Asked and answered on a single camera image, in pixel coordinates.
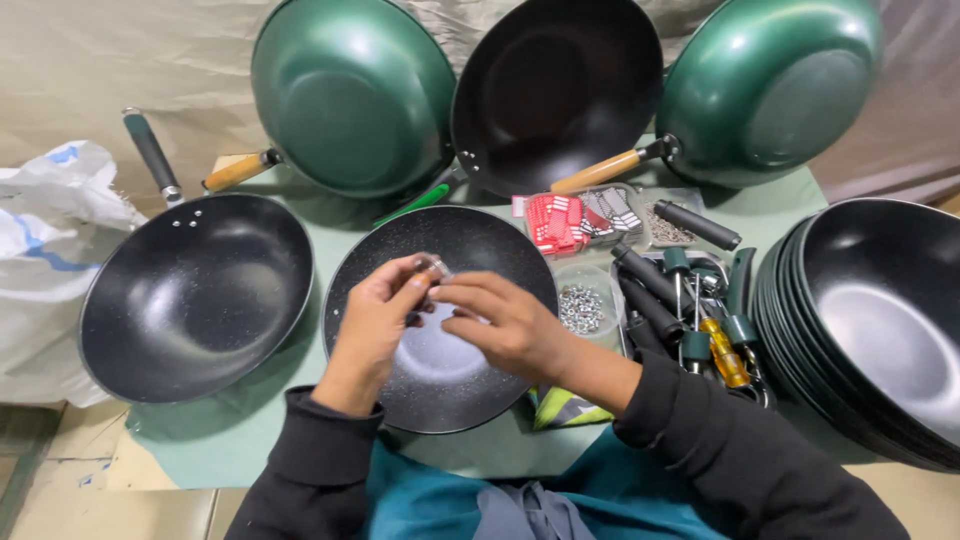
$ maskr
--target person's left hand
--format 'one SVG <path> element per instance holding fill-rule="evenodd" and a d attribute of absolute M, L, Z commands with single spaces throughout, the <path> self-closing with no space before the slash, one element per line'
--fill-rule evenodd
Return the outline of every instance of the person's left hand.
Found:
<path fill-rule="evenodd" d="M 407 315 L 430 288 L 426 274 L 415 275 L 420 257 L 395 258 L 350 290 L 337 344 L 313 390 L 314 401 L 351 416 L 371 413 L 393 371 Z"/>

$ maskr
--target green wok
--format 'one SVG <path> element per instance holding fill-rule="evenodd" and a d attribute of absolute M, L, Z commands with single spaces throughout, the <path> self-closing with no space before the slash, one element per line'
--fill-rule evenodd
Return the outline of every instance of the green wok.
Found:
<path fill-rule="evenodd" d="M 341 195 L 398 200 L 453 161 L 456 76 L 388 0 L 287 0 L 253 47 L 253 99 L 273 148 L 211 175 L 211 191 L 283 162 Z"/>
<path fill-rule="evenodd" d="M 657 142 L 552 190 L 600 184 L 653 158 L 695 184 L 742 188 L 785 176 L 860 114 L 881 67 L 882 28 L 868 0 L 728 0 L 670 68 Z"/>

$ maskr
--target yellow screwdriver handle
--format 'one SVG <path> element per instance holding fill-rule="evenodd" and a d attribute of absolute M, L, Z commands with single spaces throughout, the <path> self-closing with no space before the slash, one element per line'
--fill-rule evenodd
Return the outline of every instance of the yellow screwdriver handle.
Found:
<path fill-rule="evenodd" d="M 710 350 L 713 352 L 713 361 L 723 377 L 724 383 L 730 388 L 739 388 L 750 384 L 750 374 L 743 367 L 743 360 L 733 350 L 727 335 L 720 330 L 720 321 L 707 317 L 700 321 L 700 331 L 710 334 Z"/>

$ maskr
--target human hand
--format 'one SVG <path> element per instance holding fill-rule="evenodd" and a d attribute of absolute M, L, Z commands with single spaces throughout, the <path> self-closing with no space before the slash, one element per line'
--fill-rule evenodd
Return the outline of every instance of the human hand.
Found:
<path fill-rule="evenodd" d="M 490 365 L 529 382 L 561 385 L 582 348 L 583 340 L 534 295 L 493 272 L 444 279 L 428 297 L 457 306 L 442 322 L 444 331 L 475 345 Z"/>
<path fill-rule="evenodd" d="M 420 260 L 421 254 L 395 258 L 350 290 L 336 346 L 312 394 L 317 403 L 353 416 L 371 413 L 393 371 L 407 315 L 432 283 L 416 273 Z"/>

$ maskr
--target person's right hand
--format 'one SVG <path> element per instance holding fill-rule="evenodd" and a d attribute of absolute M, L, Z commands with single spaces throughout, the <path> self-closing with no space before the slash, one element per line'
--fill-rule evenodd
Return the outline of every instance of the person's right hand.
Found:
<path fill-rule="evenodd" d="M 490 365 L 532 383 L 560 384 L 583 341 L 534 295 L 493 272 L 457 274 L 428 294 L 458 306 L 442 322 L 444 331 L 475 345 Z"/>

